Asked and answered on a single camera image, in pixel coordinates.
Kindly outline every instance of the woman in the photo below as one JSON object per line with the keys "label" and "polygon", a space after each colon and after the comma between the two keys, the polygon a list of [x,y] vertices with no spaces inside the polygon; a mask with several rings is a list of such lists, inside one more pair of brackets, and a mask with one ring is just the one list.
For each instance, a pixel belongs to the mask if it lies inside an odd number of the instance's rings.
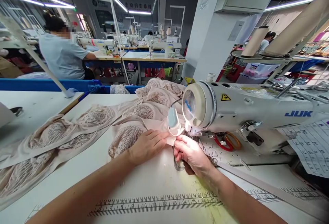
{"label": "woman", "polygon": [[94,79],[82,60],[95,60],[96,56],[71,41],[70,30],[61,18],[48,12],[44,19],[50,34],[40,36],[39,46],[49,70],[58,79]]}

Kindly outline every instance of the gray t-shirt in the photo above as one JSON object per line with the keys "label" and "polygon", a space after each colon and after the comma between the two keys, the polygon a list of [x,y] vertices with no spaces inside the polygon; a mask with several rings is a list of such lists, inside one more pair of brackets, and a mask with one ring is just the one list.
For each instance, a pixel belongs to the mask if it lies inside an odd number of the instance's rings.
{"label": "gray t-shirt", "polygon": [[257,52],[263,51],[268,45],[268,40],[263,39]]}
{"label": "gray t-shirt", "polygon": [[82,59],[89,53],[71,40],[46,33],[39,37],[40,51],[58,79],[84,79]]}

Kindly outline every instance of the paper sheet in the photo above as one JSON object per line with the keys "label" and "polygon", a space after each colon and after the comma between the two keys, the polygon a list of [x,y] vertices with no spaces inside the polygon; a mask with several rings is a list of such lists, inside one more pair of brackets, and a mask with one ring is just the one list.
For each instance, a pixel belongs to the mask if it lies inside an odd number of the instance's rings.
{"label": "paper sheet", "polygon": [[307,173],[329,178],[329,119],[278,131],[290,138]]}

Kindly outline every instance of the ruler markings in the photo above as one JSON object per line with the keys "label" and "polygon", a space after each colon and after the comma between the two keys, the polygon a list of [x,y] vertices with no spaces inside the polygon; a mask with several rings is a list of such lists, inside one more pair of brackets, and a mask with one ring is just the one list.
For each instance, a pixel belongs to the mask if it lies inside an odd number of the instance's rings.
{"label": "ruler markings", "polygon": [[[305,201],[325,199],[310,187],[285,187],[280,189]],[[261,203],[283,202],[282,199],[262,189],[249,189],[245,191]],[[218,206],[224,206],[224,203],[210,191],[203,193],[128,197],[101,200],[96,204],[94,210],[88,213],[88,216],[95,217]],[[37,205],[32,210],[27,220],[29,220],[42,207],[43,205]]]}

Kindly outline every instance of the juki logo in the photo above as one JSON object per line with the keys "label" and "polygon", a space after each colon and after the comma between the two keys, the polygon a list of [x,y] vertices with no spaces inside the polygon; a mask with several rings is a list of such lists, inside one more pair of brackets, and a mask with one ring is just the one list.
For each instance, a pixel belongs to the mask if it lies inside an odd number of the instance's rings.
{"label": "juki logo", "polygon": [[192,112],[192,109],[191,109],[191,107],[189,106],[189,104],[187,103],[187,100],[186,100],[186,99],[185,99],[185,104],[186,104],[187,108],[189,109],[189,111]]}
{"label": "juki logo", "polygon": [[313,111],[293,110],[293,111],[291,111],[291,113],[285,113],[285,116],[288,116],[288,117],[311,117],[311,113],[313,113]]}

